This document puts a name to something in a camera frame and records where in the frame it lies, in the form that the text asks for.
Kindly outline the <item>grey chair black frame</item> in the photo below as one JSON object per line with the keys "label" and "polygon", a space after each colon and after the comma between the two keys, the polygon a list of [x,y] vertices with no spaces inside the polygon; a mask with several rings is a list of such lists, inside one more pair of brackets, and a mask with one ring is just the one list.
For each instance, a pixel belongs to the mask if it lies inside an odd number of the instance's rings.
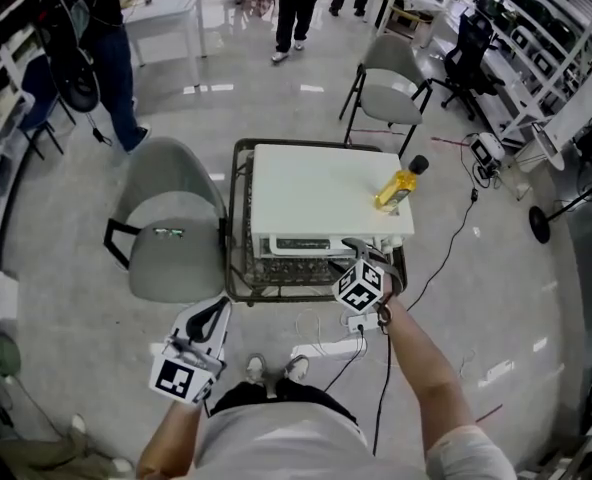
{"label": "grey chair black frame", "polygon": [[[368,84],[369,73],[376,70],[399,75],[416,87],[415,92],[409,96],[390,86]],[[350,133],[355,115],[361,109],[366,116],[385,122],[388,128],[393,125],[409,127],[398,151],[398,157],[401,158],[416,128],[423,122],[423,113],[432,93],[432,81],[423,75],[417,65],[411,45],[395,35],[383,34],[376,37],[358,64],[356,76],[338,117],[342,120],[350,102],[353,102],[343,144],[351,144]]]}
{"label": "grey chair black frame", "polygon": [[[178,212],[142,228],[128,223],[143,203],[158,196],[187,194],[208,205]],[[160,138],[138,148],[108,218],[103,245],[127,272],[131,293],[159,303],[192,303],[220,295],[225,284],[227,212],[221,193],[196,155],[181,142]],[[154,227],[185,230],[181,239],[158,239]]]}

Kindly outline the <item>white oven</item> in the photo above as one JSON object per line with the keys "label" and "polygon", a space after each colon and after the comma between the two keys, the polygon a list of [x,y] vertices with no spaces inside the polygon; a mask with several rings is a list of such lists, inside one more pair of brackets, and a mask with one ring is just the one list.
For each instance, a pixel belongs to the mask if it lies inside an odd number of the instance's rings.
{"label": "white oven", "polygon": [[374,203],[401,169],[394,153],[259,144],[252,166],[251,235],[358,238],[388,253],[414,234],[407,199],[393,214]]}

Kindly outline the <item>black backpack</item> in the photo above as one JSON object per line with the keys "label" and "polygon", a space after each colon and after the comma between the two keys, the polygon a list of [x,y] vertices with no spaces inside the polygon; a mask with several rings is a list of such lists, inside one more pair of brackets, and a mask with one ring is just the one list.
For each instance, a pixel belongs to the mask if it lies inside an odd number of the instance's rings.
{"label": "black backpack", "polygon": [[79,113],[93,111],[100,89],[93,60],[82,46],[90,22],[84,0],[37,0],[34,27],[64,103]]}

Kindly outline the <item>wicker glass-top table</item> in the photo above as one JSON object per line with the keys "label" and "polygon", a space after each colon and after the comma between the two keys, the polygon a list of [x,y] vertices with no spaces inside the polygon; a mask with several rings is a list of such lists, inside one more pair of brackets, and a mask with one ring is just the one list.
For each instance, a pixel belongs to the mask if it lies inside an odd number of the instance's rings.
{"label": "wicker glass-top table", "polygon": [[[230,182],[229,216],[225,237],[226,290],[237,302],[253,306],[258,303],[305,303],[332,300],[332,284],[342,270],[356,258],[256,258],[250,234],[251,184],[253,151],[259,144],[321,145],[381,151],[371,145],[345,146],[337,142],[272,140],[244,138],[233,149]],[[407,269],[403,243],[390,252],[383,252],[405,280]]]}

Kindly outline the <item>white rack with black cases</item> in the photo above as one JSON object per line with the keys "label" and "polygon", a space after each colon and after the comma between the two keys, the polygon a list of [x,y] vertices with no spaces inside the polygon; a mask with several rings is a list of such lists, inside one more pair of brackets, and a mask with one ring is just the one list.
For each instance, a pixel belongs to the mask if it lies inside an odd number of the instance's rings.
{"label": "white rack with black cases", "polygon": [[455,20],[479,12],[492,24],[496,50],[484,64],[505,81],[505,107],[480,107],[508,148],[529,142],[529,124],[553,118],[592,72],[592,19],[567,0],[453,0],[450,11]]}

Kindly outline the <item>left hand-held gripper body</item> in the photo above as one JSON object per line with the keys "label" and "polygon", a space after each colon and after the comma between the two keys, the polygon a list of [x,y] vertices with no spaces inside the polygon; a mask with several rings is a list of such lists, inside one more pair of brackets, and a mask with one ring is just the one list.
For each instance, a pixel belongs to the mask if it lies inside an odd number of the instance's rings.
{"label": "left hand-held gripper body", "polygon": [[202,350],[173,336],[153,344],[151,351],[149,388],[185,405],[196,406],[206,399],[226,367],[223,347]]}

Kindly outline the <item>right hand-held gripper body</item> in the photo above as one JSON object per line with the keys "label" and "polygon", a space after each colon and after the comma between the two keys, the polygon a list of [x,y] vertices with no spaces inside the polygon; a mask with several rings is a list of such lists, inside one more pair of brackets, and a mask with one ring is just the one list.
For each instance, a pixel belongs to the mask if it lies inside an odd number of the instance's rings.
{"label": "right hand-held gripper body", "polygon": [[337,302],[354,314],[366,314],[399,295],[405,287],[399,270],[376,249],[357,255],[356,262],[343,270],[332,285]]}

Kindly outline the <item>person's right shoe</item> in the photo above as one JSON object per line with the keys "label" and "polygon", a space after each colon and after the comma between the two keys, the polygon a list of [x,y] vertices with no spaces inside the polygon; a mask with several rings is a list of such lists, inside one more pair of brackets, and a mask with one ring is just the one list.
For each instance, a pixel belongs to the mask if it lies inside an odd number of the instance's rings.
{"label": "person's right shoe", "polygon": [[291,359],[283,370],[283,378],[294,383],[301,383],[309,370],[309,358],[305,355],[298,355]]}

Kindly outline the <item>white box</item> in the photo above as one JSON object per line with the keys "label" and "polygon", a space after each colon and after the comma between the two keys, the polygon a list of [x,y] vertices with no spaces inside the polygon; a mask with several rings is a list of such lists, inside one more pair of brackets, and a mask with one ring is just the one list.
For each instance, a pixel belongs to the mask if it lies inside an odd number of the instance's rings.
{"label": "white box", "polygon": [[0,271],[0,320],[18,317],[19,282]]}

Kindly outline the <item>person's black trousers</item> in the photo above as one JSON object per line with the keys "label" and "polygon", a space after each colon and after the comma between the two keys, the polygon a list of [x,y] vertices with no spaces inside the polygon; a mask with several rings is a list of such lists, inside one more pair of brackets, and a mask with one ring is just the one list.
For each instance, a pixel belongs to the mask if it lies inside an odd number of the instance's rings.
{"label": "person's black trousers", "polygon": [[331,395],[312,385],[281,378],[271,398],[263,382],[240,382],[227,391],[211,416],[257,417],[269,427],[341,426],[359,430],[357,419]]}

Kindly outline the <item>person's shoe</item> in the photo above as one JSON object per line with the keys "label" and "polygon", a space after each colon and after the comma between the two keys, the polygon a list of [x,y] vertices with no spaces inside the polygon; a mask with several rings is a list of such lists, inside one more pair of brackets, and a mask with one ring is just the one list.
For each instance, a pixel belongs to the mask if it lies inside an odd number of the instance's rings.
{"label": "person's shoe", "polygon": [[261,354],[252,354],[246,365],[246,382],[261,387],[266,386],[267,367]]}
{"label": "person's shoe", "polygon": [[301,383],[309,370],[309,358],[305,355],[298,355],[291,359],[283,370],[283,378],[294,383]]}

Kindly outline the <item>yellow oil bottle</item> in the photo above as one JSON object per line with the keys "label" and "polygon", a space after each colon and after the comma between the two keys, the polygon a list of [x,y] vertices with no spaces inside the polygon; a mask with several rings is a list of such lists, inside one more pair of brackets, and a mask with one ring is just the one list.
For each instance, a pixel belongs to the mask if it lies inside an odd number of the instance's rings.
{"label": "yellow oil bottle", "polygon": [[395,213],[400,203],[416,190],[417,178],[429,167],[425,156],[417,155],[408,167],[397,171],[375,196],[375,207],[388,214]]}

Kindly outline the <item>person's white shirt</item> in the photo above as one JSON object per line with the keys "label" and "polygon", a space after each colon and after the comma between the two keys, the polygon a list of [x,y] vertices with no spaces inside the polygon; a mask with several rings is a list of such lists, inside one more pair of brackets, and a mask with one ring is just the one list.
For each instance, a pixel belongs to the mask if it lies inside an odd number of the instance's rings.
{"label": "person's white shirt", "polygon": [[424,467],[374,457],[362,431],[320,405],[268,403],[209,419],[192,480],[517,480],[504,453],[477,426],[441,437]]}

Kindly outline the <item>person's left forearm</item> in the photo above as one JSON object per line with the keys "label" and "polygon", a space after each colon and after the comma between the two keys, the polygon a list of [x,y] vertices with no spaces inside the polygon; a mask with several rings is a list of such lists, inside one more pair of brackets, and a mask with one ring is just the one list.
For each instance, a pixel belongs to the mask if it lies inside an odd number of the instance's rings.
{"label": "person's left forearm", "polygon": [[171,404],[140,456],[137,480],[173,480],[188,474],[201,414],[200,406]]}

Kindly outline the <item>person's left shoe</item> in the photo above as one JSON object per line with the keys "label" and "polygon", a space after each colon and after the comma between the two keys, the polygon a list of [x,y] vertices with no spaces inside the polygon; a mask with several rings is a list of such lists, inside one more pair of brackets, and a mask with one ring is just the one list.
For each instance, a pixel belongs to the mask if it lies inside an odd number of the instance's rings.
{"label": "person's left shoe", "polygon": [[266,386],[267,367],[261,354],[252,354],[246,365],[246,382],[261,387]]}

